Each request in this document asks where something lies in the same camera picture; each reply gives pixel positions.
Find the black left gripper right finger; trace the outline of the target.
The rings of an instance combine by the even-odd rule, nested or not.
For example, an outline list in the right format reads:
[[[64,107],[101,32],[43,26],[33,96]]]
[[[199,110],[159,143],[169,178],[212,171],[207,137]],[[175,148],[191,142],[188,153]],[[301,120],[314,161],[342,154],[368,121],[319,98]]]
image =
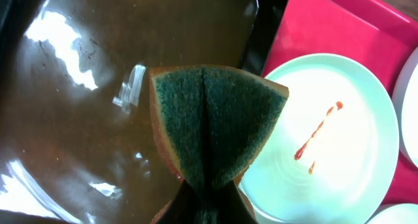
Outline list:
[[[233,181],[217,191],[220,223],[257,224]]]

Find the white plate with ketchup blob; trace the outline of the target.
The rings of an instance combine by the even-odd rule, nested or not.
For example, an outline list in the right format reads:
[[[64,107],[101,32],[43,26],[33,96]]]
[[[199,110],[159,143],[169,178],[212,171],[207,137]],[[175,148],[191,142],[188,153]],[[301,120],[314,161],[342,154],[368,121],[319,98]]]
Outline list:
[[[398,118],[400,151],[417,167],[417,48],[398,76],[392,102]]]

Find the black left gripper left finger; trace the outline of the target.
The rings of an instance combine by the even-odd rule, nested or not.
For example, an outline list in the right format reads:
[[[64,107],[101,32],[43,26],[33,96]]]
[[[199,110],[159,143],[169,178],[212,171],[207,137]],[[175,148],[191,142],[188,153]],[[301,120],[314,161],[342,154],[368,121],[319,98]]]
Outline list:
[[[159,216],[157,224],[193,224],[201,200],[193,188],[184,180],[175,199]]]

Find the green and yellow scrub sponge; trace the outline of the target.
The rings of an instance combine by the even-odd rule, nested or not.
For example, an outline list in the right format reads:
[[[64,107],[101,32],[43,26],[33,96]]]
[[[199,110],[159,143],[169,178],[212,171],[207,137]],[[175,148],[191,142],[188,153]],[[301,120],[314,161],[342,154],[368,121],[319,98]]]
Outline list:
[[[271,136],[289,89],[219,65],[156,67],[149,76],[157,150],[200,198],[194,223],[220,223],[217,191],[238,185]]]

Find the white plate with orange smear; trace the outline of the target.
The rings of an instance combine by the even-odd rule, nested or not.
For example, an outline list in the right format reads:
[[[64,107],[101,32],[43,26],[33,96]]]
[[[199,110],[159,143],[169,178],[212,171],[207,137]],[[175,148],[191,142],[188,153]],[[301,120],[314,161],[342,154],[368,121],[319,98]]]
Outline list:
[[[366,224],[418,224],[418,205],[412,203],[381,205]]]

